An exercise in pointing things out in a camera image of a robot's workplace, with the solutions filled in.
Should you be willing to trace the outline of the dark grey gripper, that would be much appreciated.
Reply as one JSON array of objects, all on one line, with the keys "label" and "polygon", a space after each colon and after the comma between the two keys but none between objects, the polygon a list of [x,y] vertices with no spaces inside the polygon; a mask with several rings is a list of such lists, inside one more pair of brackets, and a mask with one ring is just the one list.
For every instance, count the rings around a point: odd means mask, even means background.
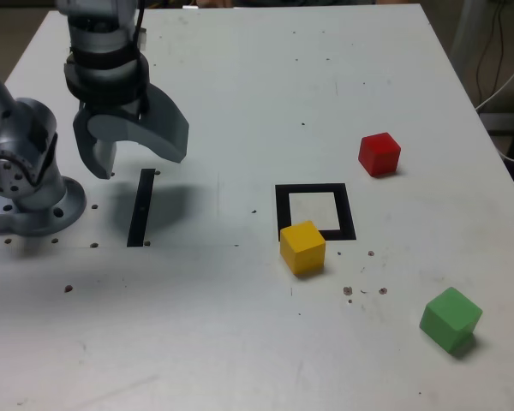
[{"label": "dark grey gripper", "polygon": [[152,84],[146,89],[146,101],[146,112],[141,112],[140,100],[124,105],[81,102],[73,120],[76,144],[82,162],[98,179],[111,178],[117,142],[127,136],[165,160],[179,164],[185,159],[189,130],[185,116]]}]

